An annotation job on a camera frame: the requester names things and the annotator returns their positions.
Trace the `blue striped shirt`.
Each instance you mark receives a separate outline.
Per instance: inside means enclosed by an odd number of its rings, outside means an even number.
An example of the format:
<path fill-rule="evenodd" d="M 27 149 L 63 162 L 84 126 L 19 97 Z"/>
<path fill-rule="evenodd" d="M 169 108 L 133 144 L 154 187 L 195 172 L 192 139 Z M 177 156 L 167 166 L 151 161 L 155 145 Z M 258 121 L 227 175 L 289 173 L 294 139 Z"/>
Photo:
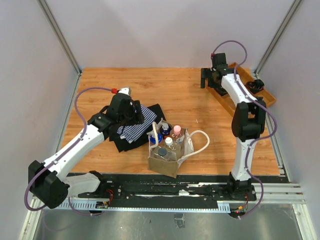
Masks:
<path fill-rule="evenodd" d="M 138 140 L 138 138 L 143 135 L 147 128 L 152 125 L 157 118 L 157 115 L 144 105 L 141 105 L 141 111 L 144 117 L 142 124 L 120 126 L 117 130 L 117 134 L 120 136 L 120 138 L 125 139 L 130 144 Z"/>

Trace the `blue orange pump bottle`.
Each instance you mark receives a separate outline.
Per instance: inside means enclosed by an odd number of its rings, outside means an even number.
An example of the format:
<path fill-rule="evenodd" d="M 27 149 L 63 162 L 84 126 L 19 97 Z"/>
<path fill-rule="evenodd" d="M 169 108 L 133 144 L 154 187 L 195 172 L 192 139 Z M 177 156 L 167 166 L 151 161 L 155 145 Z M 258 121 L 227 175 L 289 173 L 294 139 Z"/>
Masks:
<path fill-rule="evenodd" d="M 169 124 L 167 123 L 162 123 L 159 132 L 162 135 L 162 139 L 164 140 L 166 137 L 170 136 L 170 132 L 171 132 L 172 128 Z"/>

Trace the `black garment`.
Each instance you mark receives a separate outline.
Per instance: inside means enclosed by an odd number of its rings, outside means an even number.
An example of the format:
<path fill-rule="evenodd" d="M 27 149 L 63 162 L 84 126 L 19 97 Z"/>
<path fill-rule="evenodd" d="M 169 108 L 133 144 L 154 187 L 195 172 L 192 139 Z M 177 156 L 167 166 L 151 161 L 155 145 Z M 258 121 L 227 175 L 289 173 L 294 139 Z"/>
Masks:
<path fill-rule="evenodd" d="M 156 119 L 154 120 L 154 122 L 156 122 L 157 124 L 161 121 L 161 119 L 165 120 L 165 115 L 161 109 L 161 106 L 159 104 L 154 104 L 151 105 L 149 107 L 150 110 L 152 110 L 156 115 Z M 132 149 L 136 149 L 144 144 L 146 144 L 149 139 L 147 136 L 147 133 L 151 132 L 153 130 L 152 125 L 150 125 L 147 130 L 143 133 L 143 135 L 141 137 L 138 138 L 138 140 L 132 142 L 132 143 L 128 143 L 125 139 L 121 139 L 120 135 L 116 133 L 114 133 L 113 135 L 111 135 L 109 137 L 109 141 L 110 142 L 114 142 L 118 152 L 122 152 L 122 151 L 129 151 Z"/>

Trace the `white cap clear bottle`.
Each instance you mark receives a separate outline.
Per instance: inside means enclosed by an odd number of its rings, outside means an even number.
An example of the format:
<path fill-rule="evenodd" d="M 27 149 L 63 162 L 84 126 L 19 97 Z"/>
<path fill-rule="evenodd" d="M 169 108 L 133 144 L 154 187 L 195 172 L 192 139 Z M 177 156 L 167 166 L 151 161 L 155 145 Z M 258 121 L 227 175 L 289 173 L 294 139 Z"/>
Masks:
<path fill-rule="evenodd" d="M 167 150 L 170 150 L 172 152 L 175 152 L 176 154 L 181 152 L 181 146 L 179 143 L 174 141 L 171 137 L 167 137 L 164 140 L 164 145 L 163 145 Z"/>

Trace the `pink cap clear bottle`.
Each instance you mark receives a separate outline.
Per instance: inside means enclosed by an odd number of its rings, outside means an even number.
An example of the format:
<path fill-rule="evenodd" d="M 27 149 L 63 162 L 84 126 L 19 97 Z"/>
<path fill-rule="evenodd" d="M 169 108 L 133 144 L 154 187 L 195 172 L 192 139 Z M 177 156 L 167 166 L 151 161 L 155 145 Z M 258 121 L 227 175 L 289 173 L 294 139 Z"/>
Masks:
<path fill-rule="evenodd" d="M 169 136 L 174 142 L 181 145 L 184 142 L 185 130 L 180 125 L 175 125 L 171 129 Z"/>

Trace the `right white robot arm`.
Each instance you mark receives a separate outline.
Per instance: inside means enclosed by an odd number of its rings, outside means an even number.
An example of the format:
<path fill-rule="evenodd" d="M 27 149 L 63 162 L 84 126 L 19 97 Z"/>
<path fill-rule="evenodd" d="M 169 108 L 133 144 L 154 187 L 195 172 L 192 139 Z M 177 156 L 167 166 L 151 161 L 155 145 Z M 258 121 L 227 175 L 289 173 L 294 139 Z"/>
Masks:
<path fill-rule="evenodd" d="M 212 88 L 220 97 L 229 96 L 235 106 L 231 122 L 236 139 L 235 161 L 220 193 L 232 200 L 255 201 L 250 171 L 257 139 L 265 130 L 266 103 L 246 89 L 237 70 L 227 64 L 225 53 L 212 53 L 210 58 L 212 67 L 201 69 L 201 88 Z"/>

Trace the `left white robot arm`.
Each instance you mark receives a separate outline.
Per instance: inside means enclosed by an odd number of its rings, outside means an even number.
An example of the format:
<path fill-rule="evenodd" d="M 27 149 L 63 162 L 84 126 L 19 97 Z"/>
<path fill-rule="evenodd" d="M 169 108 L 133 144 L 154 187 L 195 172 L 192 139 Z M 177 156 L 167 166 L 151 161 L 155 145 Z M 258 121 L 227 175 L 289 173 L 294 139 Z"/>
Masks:
<path fill-rule="evenodd" d="M 35 160 L 28 168 L 27 192 L 33 193 L 50 209 L 58 207 L 66 198 L 91 193 L 101 198 L 107 185 L 96 171 L 69 176 L 72 168 L 93 148 L 117 133 L 119 127 L 141 124 L 144 121 L 141 105 L 132 100 L 131 90 L 121 88 L 110 105 L 84 122 L 80 133 L 60 151 L 44 162 Z"/>

